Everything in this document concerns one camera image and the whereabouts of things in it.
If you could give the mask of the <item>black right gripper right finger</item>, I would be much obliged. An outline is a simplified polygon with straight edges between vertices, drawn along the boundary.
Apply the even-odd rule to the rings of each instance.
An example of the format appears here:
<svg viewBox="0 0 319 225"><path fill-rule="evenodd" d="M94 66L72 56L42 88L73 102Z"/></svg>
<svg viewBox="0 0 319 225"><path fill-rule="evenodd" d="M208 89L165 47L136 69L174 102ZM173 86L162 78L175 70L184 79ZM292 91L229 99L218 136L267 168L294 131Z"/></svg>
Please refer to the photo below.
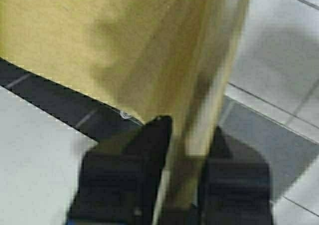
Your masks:
<svg viewBox="0 0 319 225"><path fill-rule="evenodd" d="M217 127L198 185L201 225L271 225L271 171L253 147Z"/></svg>

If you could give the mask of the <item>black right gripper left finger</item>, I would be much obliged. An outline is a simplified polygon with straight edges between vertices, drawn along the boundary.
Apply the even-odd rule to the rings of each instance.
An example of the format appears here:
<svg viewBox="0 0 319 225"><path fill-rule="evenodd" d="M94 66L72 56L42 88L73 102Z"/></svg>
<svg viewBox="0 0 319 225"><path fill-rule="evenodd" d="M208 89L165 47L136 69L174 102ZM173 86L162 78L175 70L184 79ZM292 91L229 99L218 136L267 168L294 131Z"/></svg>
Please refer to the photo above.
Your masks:
<svg viewBox="0 0 319 225"><path fill-rule="evenodd" d="M89 149L81 162L68 225L150 225L172 134L157 116Z"/></svg>

